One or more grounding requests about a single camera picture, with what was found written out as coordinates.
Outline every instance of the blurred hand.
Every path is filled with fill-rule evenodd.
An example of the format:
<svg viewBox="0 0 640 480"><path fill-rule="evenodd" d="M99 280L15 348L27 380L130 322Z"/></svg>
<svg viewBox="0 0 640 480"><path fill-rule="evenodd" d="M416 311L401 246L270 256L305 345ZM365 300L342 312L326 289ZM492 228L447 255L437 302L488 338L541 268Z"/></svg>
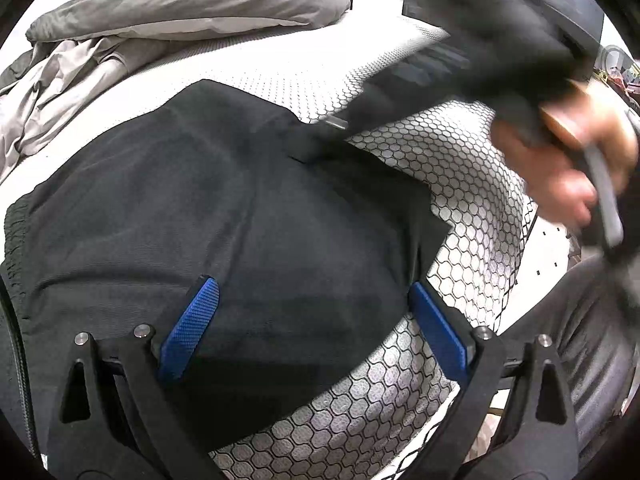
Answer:
<svg viewBox="0 0 640 480"><path fill-rule="evenodd" d="M625 115L628 107L599 81L575 86L567 99L541 108L543 121L571 149L596 142L620 193L638 160L638 140ZM527 194L538 204L542 218L569 229L589 224L596 190L560 149L530 148L521 142L514 126L503 121L492 124L491 140L504 153L507 166L526 181Z"/></svg>

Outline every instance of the honeycomb patterned fabric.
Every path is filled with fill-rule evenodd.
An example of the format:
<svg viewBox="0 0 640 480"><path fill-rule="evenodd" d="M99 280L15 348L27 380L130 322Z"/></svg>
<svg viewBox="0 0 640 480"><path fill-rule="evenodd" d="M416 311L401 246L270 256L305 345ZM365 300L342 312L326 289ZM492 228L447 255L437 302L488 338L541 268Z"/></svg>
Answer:
<svg viewBox="0 0 640 480"><path fill-rule="evenodd" d="M88 105L43 152L16 168L0 201L11 203L100 133L158 108L200 79L239 88L313 122L346 105L367 76L443 34L402 16L348 12L319 30L262 31L196 44ZM433 212L452 231L428 279L472 324L496 328L533 206L488 140L491 120L492 111L481 104L449 102L350 142L429 184ZM30 175L36 166L37 178ZM230 479L366 480L401 452L451 391L407 314L330 391L211 456Z"/></svg>

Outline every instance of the person's leg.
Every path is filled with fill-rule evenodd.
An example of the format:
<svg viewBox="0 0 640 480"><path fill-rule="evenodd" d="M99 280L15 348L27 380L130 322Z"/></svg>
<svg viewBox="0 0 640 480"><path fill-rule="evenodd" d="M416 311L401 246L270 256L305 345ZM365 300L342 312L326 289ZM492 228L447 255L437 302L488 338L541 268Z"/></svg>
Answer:
<svg viewBox="0 0 640 480"><path fill-rule="evenodd" d="M567 374L581 452L614 414L633 367L635 342L616 287L600 258L586 260L501 336L552 337Z"/></svg>

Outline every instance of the blue textured pad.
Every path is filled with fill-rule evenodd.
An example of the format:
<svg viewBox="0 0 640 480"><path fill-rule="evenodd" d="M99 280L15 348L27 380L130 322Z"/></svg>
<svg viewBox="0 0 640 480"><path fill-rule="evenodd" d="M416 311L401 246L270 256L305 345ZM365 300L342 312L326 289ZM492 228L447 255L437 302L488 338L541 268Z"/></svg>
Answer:
<svg viewBox="0 0 640 480"><path fill-rule="evenodd" d="M219 301L218 282L208 278L162 343L158 369L161 381L175 381L182 376L209 321L216 313Z"/></svg>
<svg viewBox="0 0 640 480"><path fill-rule="evenodd" d="M438 306L418 282L409 289L409 308L444 375L461 386L466 384L466 349Z"/></svg>

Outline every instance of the gray blanket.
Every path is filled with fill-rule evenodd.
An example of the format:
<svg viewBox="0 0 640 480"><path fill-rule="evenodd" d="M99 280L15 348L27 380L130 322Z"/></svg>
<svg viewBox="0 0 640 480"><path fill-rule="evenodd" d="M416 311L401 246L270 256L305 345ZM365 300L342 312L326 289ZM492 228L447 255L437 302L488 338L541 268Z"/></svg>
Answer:
<svg viewBox="0 0 640 480"><path fill-rule="evenodd" d="M98 94L185 41L319 28L350 0L73 0L31 24L34 49L0 76L0 182Z"/></svg>

